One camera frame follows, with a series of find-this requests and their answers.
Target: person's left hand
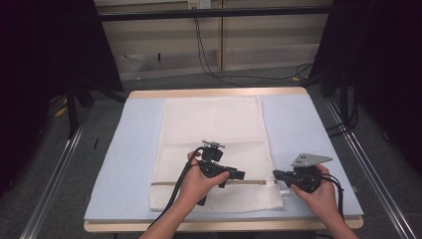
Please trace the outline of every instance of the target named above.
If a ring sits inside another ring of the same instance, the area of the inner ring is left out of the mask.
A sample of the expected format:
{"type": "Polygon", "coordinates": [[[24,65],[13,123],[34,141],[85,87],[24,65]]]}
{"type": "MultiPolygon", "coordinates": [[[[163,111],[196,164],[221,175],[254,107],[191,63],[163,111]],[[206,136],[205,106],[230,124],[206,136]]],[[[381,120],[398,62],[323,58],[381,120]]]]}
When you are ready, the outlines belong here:
{"type": "MultiPolygon", "coordinates": [[[[189,152],[187,158],[190,158],[192,153],[193,152],[189,152]]],[[[193,158],[191,162],[193,166],[184,177],[182,185],[180,186],[179,196],[177,197],[177,200],[187,203],[187,205],[192,208],[208,194],[211,188],[227,180],[230,175],[229,172],[225,171],[215,177],[208,178],[202,173],[197,163],[196,158],[193,158]]]]}

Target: gray carpet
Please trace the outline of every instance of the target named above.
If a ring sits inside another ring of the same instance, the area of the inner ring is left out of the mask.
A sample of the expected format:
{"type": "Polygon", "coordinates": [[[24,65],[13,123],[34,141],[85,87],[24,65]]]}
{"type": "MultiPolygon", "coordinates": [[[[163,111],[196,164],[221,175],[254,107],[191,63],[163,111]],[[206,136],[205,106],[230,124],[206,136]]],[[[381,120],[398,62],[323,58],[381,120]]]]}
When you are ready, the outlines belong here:
{"type": "MultiPolygon", "coordinates": [[[[232,75],[254,75],[282,77],[293,75],[296,68],[248,70],[232,75]]],[[[271,81],[249,78],[227,78],[224,81],[242,87],[289,87],[298,82],[292,80],[271,81]]],[[[123,82],[128,96],[135,90],[233,88],[205,74],[142,79],[123,82]]],[[[316,109],[325,126],[335,121],[319,92],[318,86],[308,88],[316,109]]],[[[102,166],[108,146],[119,122],[123,104],[114,102],[101,94],[91,108],[87,125],[73,154],[66,174],[57,191],[38,238],[113,238],[112,234],[93,234],[84,230],[84,215],[91,191],[102,166]]],[[[14,187],[0,199],[0,238],[19,238],[32,211],[55,168],[67,142],[68,119],[49,118],[33,156],[15,180],[14,187]]],[[[416,235],[422,236],[422,177],[405,161],[399,148],[383,137],[383,130],[376,120],[359,106],[359,122],[353,130],[372,160],[379,175],[387,185],[393,198],[405,213],[416,235]]],[[[356,193],[365,213],[364,225],[356,233],[361,238],[399,238],[384,208],[379,203],[371,185],[362,172],[352,151],[342,135],[331,138],[352,185],[359,188],[356,193]]],[[[137,238],[138,233],[119,234],[118,238],[137,238]]]]}

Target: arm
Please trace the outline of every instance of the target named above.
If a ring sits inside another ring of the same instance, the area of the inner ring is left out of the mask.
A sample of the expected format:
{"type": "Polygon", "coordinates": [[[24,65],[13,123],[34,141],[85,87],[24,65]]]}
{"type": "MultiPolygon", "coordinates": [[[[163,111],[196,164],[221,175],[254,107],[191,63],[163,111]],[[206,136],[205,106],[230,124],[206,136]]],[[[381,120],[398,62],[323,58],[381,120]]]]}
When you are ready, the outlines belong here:
{"type": "MultiPolygon", "coordinates": [[[[316,166],[322,173],[329,174],[328,169],[322,165],[316,166]]],[[[313,193],[302,191],[295,185],[292,185],[295,194],[303,200],[315,216],[317,216],[333,238],[355,239],[356,234],[345,224],[341,218],[336,202],[334,185],[331,182],[322,180],[320,187],[313,193]]]]}
{"type": "MultiPolygon", "coordinates": [[[[193,159],[192,165],[196,163],[196,159],[193,159]]],[[[223,172],[216,177],[208,178],[202,174],[199,166],[192,166],[183,179],[179,195],[173,205],[139,239],[172,238],[180,223],[193,210],[196,203],[204,198],[212,187],[225,181],[229,175],[229,172],[223,172]]]]}

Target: hand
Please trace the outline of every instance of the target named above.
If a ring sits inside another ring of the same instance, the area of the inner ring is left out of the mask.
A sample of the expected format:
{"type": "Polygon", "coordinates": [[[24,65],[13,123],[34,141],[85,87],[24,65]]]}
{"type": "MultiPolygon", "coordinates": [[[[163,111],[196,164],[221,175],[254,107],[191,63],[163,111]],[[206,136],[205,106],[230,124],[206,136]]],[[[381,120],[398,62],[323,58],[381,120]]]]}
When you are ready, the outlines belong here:
{"type": "MultiPolygon", "coordinates": [[[[321,173],[329,174],[326,167],[320,164],[316,167],[321,171],[321,173]]],[[[307,193],[293,184],[292,190],[307,204],[313,214],[322,221],[332,217],[332,215],[338,214],[335,202],[334,185],[332,185],[331,182],[322,180],[320,182],[320,187],[313,193],[307,193]]]]}
{"type": "MultiPolygon", "coordinates": [[[[190,158],[192,153],[193,152],[189,152],[187,158],[190,158]]],[[[211,188],[227,180],[230,173],[226,171],[215,177],[208,178],[202,173],[196,158],[193,158],[191,164],[194,166],[188,170],[184,177],[177,200],[186,203],[187,206],[190,206],[193,209],[196,203],[204,198],[211,188]]]]}

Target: folded towel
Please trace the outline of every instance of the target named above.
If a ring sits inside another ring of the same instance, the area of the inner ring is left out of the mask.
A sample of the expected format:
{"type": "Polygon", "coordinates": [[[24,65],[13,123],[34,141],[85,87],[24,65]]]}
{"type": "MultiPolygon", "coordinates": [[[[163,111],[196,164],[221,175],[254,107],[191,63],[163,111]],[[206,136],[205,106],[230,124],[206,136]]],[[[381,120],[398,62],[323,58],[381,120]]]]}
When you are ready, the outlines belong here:
{"type": "Polygon", "coordinates": [[[241,213],[283,207],[259,97],[218,97],[167,100],[149,193],[151,210],[165,207],[187,152],[201,146],[203,139],[226,146],[220,148],[221,165],[245,171],[245,180],[267,183],[215,187],[205,206],[195,211],[241,213]]]}

